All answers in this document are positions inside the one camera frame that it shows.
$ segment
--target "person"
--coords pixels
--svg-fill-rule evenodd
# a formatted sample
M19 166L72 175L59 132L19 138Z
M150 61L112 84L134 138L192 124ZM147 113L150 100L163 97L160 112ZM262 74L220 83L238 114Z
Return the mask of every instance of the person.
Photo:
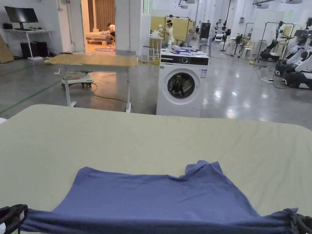
M115 40L115 25L108 23L107 27L108 27L108 31L106 31L106 32L108 34L112 35L114 37L114 40Z
M172 27L172 20L167 20L167 26L168 28L164 29L165 34L168 35L168 42L171 42L171 44L174 44L174 38L173 38L173 27Z

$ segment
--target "person standing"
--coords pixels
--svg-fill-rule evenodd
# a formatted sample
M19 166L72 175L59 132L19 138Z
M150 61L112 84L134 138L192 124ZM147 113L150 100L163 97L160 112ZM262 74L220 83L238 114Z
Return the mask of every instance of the person standing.
M172 27L172 20L167 20L167 26L168 28L164 29L165 34L168 35L168 42L171 42L171 44L174 44L174 38L173 38L173 27Z

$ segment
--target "wooden board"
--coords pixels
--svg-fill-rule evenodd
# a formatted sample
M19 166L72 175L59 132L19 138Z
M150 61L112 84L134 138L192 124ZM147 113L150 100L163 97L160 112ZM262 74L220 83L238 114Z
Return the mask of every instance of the wooden board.
M14 61L13 54L0 35L0 63Z
M45 61L46 64L83 64L83 65L100 65L100 66L121 66L121 67L137 67L138 59L136 56L121 55L73 55L60 54Z

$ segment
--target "table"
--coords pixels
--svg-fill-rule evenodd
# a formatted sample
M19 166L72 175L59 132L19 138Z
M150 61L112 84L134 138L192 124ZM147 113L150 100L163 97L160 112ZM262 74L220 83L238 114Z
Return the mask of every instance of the table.
M4 31L11 32L11 33L13 33L13 32L23 32L23 33L25 33L26 38L27 38L27 42L28 42L29 51L30 51L30 57L28 58L29 60L42 59L41 57L33 57L32 56L32 49L31 49L31 46L30 46L29 34L47 33L49 35L50 41L52 43L54 54L56 54L55 49L54 49L54 45L53 45L53 40L52 40L51 35L50 35L51 30L33 29L32 31L23 31L23 30L17 30L17 29L4 29Z
M206 160L219 161L261 215L298 207L312 216L312 132L301 126L34 105L0 132L1 206L51 211L85 166L180 176Z
M127 73L128 83L128 98L126 112L131 112L130 103L130 76L133 71L132 68L138 67L138 58L134 51L122 51L116 50L116 54L85 54L85 55L73 55L73 54L60 54L45 61L46 64L50 65L63 65L61 71L64 76L65 91L67 106L74 107L76 102L71 102L69 93L67 71L97 71L97 72L120 72Z
M230 50L229 50L229 53L228 54L234 54L234 50L235 50L235 39L236 37L230 37L229 38L229 45L230 45Z
M158 51L158 40L160 40L160 46L159 46L159 50L161 50L161 44L163 41L162 37L153 37L153 36L149 36L150 39L152 39L152 47L154 47L154 40L156 40L157 43L157 57L159 58L159 51Z

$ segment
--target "white washing machine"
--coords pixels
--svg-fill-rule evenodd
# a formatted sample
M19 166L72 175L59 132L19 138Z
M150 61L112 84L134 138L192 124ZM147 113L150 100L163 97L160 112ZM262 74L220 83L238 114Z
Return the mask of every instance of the white washing machine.
M207 55L162 51L156 114L200 117L208 63Z

